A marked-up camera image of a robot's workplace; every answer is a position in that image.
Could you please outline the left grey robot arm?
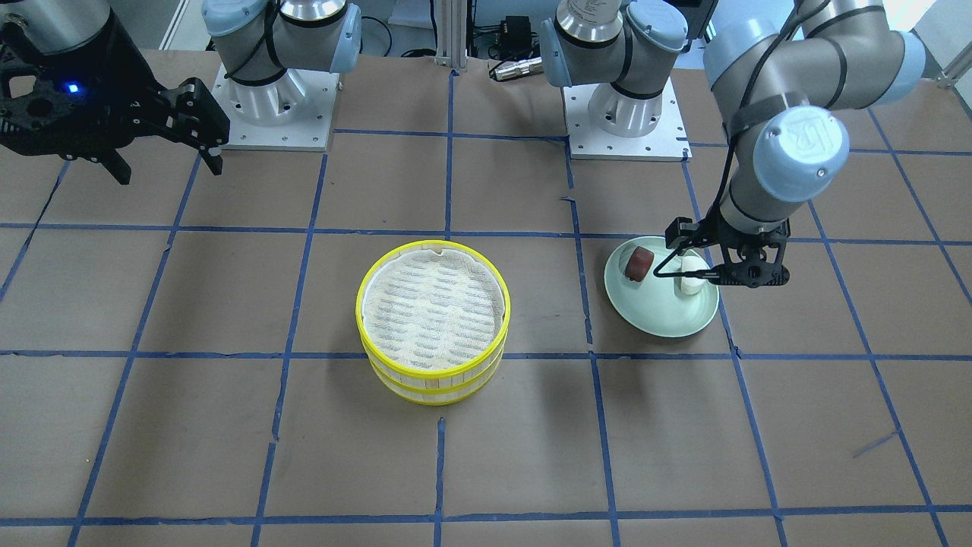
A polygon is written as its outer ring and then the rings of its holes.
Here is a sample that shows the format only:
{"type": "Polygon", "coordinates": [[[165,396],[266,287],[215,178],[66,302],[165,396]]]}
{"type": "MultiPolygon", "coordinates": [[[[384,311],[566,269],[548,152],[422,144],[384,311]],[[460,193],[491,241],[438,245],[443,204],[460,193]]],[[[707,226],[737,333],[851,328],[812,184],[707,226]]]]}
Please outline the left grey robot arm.
{"type": "MultiPolygon", "coordinates": [[[[663,1],[563,1],[539,30],[555,87],[591,84],[587,115],[616,138],[656,127],[687,22],[663,1]]],[[[789,218],[830,185],[850,142],[835,113],[893,103],[926,69],[926,46],[890,28],[881,1],[796,1],[781,28],[740,21],[702,55],[728,151],[716,197],[698,221],[674,219],[670,256],[716,245],[723,261],[674,271],[715,285],[784,285],[789,218]]]]}

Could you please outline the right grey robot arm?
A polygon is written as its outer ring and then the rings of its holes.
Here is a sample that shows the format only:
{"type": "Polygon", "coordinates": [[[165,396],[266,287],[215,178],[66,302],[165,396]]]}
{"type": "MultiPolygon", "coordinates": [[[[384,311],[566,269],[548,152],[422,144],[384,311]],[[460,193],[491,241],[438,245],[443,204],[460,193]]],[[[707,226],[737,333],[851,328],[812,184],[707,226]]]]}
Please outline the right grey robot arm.
{"type": "MultiPolygon", "coordinates": [[[[290,119],[298,70],[350,72],[361,12],[347,1],[205,1],[234,107],[248,122],[290,119]]],[[[119,149],[159,136],[222,172],[232,122],[198,77],[164,87],[106,1],[2,3],[2,145],[22,156],[99,163],[119,184],[119,149]]]]}

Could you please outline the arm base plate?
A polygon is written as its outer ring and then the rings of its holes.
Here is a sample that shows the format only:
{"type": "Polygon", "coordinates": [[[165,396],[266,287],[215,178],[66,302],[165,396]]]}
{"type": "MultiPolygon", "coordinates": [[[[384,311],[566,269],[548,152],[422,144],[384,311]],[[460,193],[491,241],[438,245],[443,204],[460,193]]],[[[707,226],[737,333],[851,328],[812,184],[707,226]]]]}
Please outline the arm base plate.
{"type": "Polygon", "coordinates": [[[563,87],[562,96],[574,160],[680,162],[692,156],[671,79],[648,100],[622,96],[611,84],[563,87]]]}
{"type": "Polygon", "coordinates": [[[224,150],[325,153],[330,148],[340,74],[289,69],[259,87],[225,77],[219,67],[213,96],[230,121],[224,150]]]}

